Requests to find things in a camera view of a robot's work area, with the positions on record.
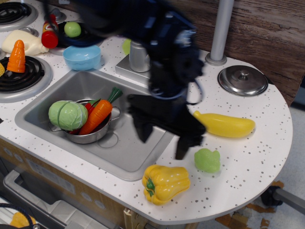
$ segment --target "green ball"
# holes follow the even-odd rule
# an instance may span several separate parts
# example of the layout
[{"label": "green ball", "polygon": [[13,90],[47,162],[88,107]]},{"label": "green ball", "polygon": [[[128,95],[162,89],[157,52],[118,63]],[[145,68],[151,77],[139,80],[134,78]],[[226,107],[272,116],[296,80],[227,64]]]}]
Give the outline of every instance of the green ball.
[{"label": "green ball", "polygon": [[57,101],[49,108],[50,122],[63,130],[77,130],[87,121],[87,108],[73,101]]},{"label": "green ball", "polygon": [[70,37],[78,37],[81,34],[81,26],[75,21],[69,21],[64,27],[65,34]]}]

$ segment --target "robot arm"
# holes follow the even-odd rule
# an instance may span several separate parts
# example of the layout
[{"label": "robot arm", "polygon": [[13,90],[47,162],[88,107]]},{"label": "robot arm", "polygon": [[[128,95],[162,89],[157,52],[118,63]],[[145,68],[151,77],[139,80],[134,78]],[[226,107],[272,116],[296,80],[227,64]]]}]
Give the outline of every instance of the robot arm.
[{"label": "robot arm", "polygon": [[[203,62],[194,44],[195,27],[163,0],[72,0],[88,31],[98,39],[123,35],[139,42],[151,59],[151,96],[129,95],[130,113],[145,142],[153,126],[180,137],[176,159],[200,145],[205,127],[187,109],[188,84],[202,75]],[[88,46],[95,40],[71,45]]]}]

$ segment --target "yellow object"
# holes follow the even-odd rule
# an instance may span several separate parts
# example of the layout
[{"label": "yellow object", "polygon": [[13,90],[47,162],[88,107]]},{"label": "yellow object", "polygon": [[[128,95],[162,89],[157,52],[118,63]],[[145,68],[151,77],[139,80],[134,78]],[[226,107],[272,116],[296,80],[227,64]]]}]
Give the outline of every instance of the yellow object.
[{"label": "yellow object", "polygon": [[5,73],[3,65],[0,63],[0,77]]},{"label": "yellow object", "polygon": [[144,195],[149,202],[162,205],[186,191],[191,182],[184,167],[149,166],[142,178]]},{"label": "yellow object", "polygon": [[122,49],[124,54],[127,56],[130,53],[130,43],[132,41],[130,39],[126,39],[122,45]]},{"label": "yellow object", "polygon": [[[32,219],[33,224],[36,224],[35,219],[32,216],[30,216],[30,218]],[[13,215],[10,225],[17,227],[17,228],[23,228],[23,227],[29,226],[30,224],[29,224],[27,218],[25,218],[25,216],[22,213],[17,212]]]},{"label": "yellow object", "polygon": [[247,118],[201,114],[199,111],[195,111],[193,116],[206,127],[207,132],[223,137],[245,137],[255,128],[255,122]]}]

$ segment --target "red bottle cap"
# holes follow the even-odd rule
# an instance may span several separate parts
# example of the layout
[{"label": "red bottle cap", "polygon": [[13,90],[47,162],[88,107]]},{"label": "red bottle cap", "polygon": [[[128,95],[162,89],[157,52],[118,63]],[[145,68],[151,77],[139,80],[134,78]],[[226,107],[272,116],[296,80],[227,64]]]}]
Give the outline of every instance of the red bottle cap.
[{"label": "red bottle cap", "polygon": [[45,31],[41,35],[41,43],[48,49],[53,49],[58,45],[58,37],[53,31]]}]

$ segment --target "yellow bell pepper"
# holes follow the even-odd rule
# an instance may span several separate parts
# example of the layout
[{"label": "yellow bell pepper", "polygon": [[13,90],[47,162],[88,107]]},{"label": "yellow bell pepper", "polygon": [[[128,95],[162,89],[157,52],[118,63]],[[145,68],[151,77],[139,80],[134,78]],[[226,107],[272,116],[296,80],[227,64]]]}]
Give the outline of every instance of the yellow bell pepper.
[{"label": "yellow bell pepper", "polygon": [[4,73],[5,73],[5,69],[3,65],[0,63],[0,77],[3,76]]},{"label": "yellow bell pepper", "polygon": [[223,137],[245,137],[255,128],[255,122],[248,118],[237,118],[222,114],[201,114],[193,116],[206,127],[206,131]]},{"label": "yellow bell pepper", "polygon": [[184,167],[152,165],[145,170],[142,184],[147,200],[155,205],[162,205],[186,191],[191,182]]}]

